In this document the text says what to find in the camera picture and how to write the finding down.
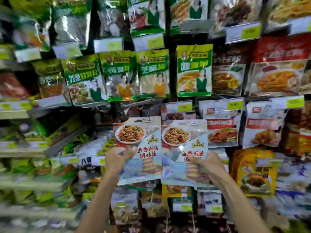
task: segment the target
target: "woman in green top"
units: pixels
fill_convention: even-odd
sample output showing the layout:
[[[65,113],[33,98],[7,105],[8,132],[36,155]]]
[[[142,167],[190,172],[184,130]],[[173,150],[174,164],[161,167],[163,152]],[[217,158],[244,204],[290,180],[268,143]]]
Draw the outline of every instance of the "woman in green top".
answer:
[[[160,12],[158,11],[157,0],[150,0],[148,5],[148,25],[149,26],[158,26],[160,20]]]
[[[93,88],[95,88],[95,90],[93,88],[90,88],[90,96],[94,101],[102,101],[103,98],[101,97],[101,90],[98,86],[98,82],[96,78],[91,78],[91,83]]]
[[[205,69],[200,70],[200,77],[196,78],[196,88],[198,92],[207,92],[206,91],[206,72]]]
[[[190,19],[201,19],[202,7],[201,0],[193,0],[192,7],[189,10]]]

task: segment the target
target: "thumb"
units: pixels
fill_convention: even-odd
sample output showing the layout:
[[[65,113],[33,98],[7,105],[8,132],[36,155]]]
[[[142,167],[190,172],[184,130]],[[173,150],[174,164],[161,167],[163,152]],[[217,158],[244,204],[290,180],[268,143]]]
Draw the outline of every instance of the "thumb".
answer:
[[[192,162],[192,163],[196,163],[196,164],[199,164],[199,165],[203,164],[203,160],[200,159],[200,158],[194,157],[191,154],[186,154],[186,156],[189,159],[189,161]]]
[[[134,146],[132,149],[128,149],[126,154],[123,156],[124,160],[127,161],[129,159],[131,159],[137,152],[137,147]]]

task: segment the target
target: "green dress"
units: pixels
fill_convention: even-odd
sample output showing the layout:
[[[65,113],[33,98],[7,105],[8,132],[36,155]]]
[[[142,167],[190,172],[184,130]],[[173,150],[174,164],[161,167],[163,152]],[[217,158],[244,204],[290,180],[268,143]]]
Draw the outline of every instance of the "green dress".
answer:
[[[200,78],[196,78],[196,88],[198,92],[206,92],[206,83],[207,79],[204,78],[203,82],[201,82]]]
[[[202,15],[202,7],[199,7],[197,11],[195,11],[193,7],[190,7],[189,11],[190,19],[201,19],[201,15]]]
[[[155,15],[151,13],[150,10],[148,10],[148,25],[152,26],[159,26],[159,20],[160,20],[160,12],[157,11]]]
[[[94,89],[90,89],[91,98],[93,98],[94,101],[102,101],[103,98],[101,98],[101,90],[100,88],[97,88],[96,91]]]

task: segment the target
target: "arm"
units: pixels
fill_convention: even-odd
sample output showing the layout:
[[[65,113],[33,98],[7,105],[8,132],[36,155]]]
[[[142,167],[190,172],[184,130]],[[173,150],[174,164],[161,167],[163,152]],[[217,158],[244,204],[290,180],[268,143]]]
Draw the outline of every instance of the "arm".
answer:
[[[204,167],[211,181],[220,189],[239,233],[270,233],[261,216],[225,170],[217,153],[209,152],[205,160],[188,154],[187,158]]]
[[[119,172],[124,168],[125,162],[135,155],[137,148],[128,150],[124,156],[118,155],[123,150],[124,148],[112,148],[106,152],[104,177],[100,181],[76,233],[103,233],[106,230],[111,196],[119,182]]]

